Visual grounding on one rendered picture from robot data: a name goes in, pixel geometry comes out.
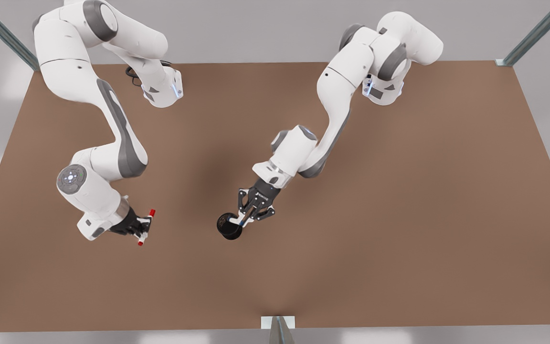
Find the black pen holder cup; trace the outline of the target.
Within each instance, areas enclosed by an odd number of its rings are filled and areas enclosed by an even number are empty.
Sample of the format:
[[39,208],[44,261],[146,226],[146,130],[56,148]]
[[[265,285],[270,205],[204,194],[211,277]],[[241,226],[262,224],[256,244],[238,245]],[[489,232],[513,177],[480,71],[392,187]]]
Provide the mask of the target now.
[[238,217],[232,213],[225,213],[217,220],[217,229],[219,233],[227,240],[235,240],[242,234],[243,227],[231,222],[231,219]]

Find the red and white marker pen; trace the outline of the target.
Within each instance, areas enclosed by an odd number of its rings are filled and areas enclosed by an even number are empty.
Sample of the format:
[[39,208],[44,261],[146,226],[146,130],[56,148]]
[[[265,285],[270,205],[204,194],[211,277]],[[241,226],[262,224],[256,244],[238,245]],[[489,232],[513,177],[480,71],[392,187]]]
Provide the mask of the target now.
[[144,242],[146,241],[155,212],[155,209],[151,209],[147,217],[137,218],[140,229],[140,234],[136,235],[138,246],[143,246]]

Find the blue and white pen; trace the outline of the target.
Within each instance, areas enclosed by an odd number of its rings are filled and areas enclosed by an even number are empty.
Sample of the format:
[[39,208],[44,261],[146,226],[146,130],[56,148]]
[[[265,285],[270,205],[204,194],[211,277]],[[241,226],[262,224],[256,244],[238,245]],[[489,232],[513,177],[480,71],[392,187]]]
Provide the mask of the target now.
[[247,224],[250,224],[255,220],[255,214],[257,213],[257,207],[255,205],[247,205],[243,209],[239,209],[237,224],[244,228]]

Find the silver frame post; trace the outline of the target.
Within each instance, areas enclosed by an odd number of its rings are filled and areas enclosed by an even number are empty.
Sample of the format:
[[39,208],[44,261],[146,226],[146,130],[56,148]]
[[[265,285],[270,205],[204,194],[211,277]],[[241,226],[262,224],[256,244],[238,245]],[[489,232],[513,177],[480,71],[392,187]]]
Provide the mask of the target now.
[[550,30],[550,11],[544,15],[538,24],[522,39],[521,42],[507,54],[504,59],[495,59],[497,66],[513,66],[519,61],[548,31]]
[[0,39],[33,71],[39,71],[37,57],[0,21]]
[[261,329],[269,329],[269,344],[296,344],[290,329],[295,329],[294,316],[262,316]]

